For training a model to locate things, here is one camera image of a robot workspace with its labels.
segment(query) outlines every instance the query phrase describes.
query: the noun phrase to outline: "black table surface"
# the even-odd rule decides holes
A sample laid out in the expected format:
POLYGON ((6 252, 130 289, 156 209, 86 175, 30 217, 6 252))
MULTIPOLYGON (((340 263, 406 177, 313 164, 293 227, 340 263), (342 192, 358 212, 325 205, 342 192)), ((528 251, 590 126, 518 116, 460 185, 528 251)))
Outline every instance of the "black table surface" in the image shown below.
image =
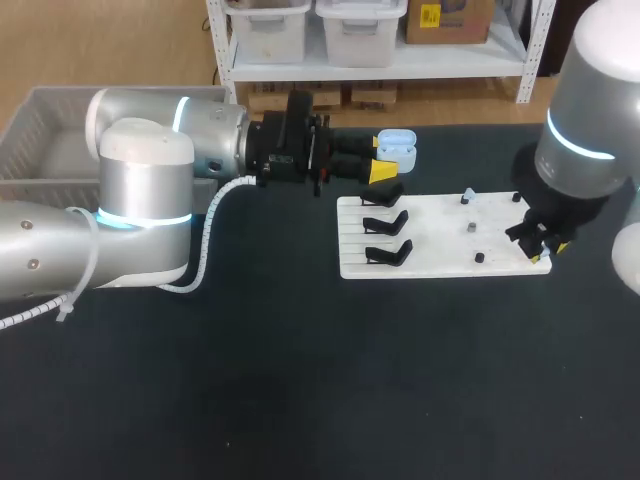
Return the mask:
MULTIPOLYGON (((540 130, 416 131, 409 194, 511 190, 540 130)), ((413 281, 340 278, 359 191, 238 189, 200 294, 1 332, 0 478, 639 478, 640 298, 610 260, 632 188, 550 275, 413 281)))

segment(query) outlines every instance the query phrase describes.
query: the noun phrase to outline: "white spiral cable wrap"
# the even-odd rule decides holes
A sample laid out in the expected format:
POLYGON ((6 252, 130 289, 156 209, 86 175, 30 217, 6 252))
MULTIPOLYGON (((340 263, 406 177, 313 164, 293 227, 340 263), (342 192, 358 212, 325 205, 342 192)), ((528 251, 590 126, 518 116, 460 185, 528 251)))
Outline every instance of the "white spiral cable wrap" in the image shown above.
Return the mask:
POLYGON ((162 290, 166 290, 167 292, 173 293, 191 293, 195 291, 202 280, 204 279, 204 274, 207 269, 207 257, 209 256, 209 238, 211 236, 211 225, 213 224, 213 217, 216 214, 216 210, 218 208, 218 204, 224 198, 224 196, 233 190, 236 187, 241 187, 243 185, 255 185, 256 177, 246 175, 244 177, 236 178, 235 180, 230 181, 224 187, 222 187, 211 203, 209 204, 209 209, 207 210, 207 216, 204 220, 204 229, 202 231, 202 245, 200 247, 200 262, 198 263, 198 273, 196 274, 196 278, 191 282, 191 284, 185 287, 176 287, 174 285, 159 285, 158 288, 162 290))
POLYGON ((76 289, 72 293, 65 293, 63 295, 60 295, 59 297, 56 297, 53 300, 49 300, 47 303, 43 303, 42 305, 38 305, 37 307, 33 307, 31 310, 27 310, 26 312, 3 318, 2 320, 0 320, 0 330, 4 330, 5 328, 17 325, 24 322, 25 320, 29 320, 31 318, 42 315, 43 313, 47 313, 56 307, 60 307, 60 313, 58 314, 56 321, 62 322, 69 313, 73 312, 73 304, 76 302, 76 300, 78 300, 84 289, 87 288, 87 285, 89 284, 89 281, 93 276, 93 272, 96 269, 96 265, 98 264, 98 223, 96 222, 95 217, 84 208, 70 207, 67 208, 67 210, 79 212, 80 214, 82 214, 87 219, 87 222, 89 222, 89 227, 91 228, 91 249, 89 250, 89 259, 87 260, 87 265, 84 269, 84 273, 82 275, 82 278, 78 282, 76 289))

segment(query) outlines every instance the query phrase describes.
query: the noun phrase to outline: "yellow label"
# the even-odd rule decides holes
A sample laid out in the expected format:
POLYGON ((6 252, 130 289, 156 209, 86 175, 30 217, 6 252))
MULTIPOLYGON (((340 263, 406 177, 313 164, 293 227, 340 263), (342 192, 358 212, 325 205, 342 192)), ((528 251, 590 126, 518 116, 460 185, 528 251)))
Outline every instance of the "yellow label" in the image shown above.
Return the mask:
POLYGON ((420 8, 420 28, 438 28, 441 9, 440 5, 422 5, 420 8))

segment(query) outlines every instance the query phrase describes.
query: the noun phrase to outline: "white metal shelf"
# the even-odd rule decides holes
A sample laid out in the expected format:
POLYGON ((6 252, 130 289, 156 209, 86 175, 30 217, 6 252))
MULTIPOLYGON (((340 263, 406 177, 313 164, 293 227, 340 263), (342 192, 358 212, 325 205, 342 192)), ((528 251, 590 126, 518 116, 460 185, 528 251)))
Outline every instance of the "white metal shelf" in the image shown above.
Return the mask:
POLYGON ((221 83, 237 101, 235 82, 402 80, 521 76, 516 101, 528 103, 544 49, 556 0, 533 0, 531 40, 525 50, 511 18, 512 0, 496 0, 486 44, 408 45, 399 31, 394 62, 386 68, 340 68, 329 65, 321 19, 311 15, 306 57, 299 64, 249 64, 235 37, 227 36, 222 0, 207 0, 221 83))
POLYGON ((408 45, 398 32, 393 64, 385 68, 329 65, 322 19, 307 25, 306 56, 297 64, 250 64, 238 49, 230 77, 236 82, 395 80, 416 78, 508 77, 522 74, 526 50, 507 15, 496 8, 487 43, 480 45, 408 45))

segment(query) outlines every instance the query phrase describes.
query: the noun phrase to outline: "gray plastic basket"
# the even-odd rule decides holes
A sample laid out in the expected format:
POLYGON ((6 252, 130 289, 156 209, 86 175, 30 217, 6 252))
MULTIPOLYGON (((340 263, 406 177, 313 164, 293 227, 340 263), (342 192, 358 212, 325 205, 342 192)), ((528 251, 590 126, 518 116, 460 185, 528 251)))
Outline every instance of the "gray plastic basket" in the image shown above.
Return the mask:
MULTIPOLYGON (((99 165, 89 156, 84 121, 93 95, 105 87, 37 87, 0 138, 0 199, 96 211, 99 165)), ((226 102, 224 87, 122 87, 226 102)), ((193 208, 204 213, 217 182, 196 179, 193 208)))

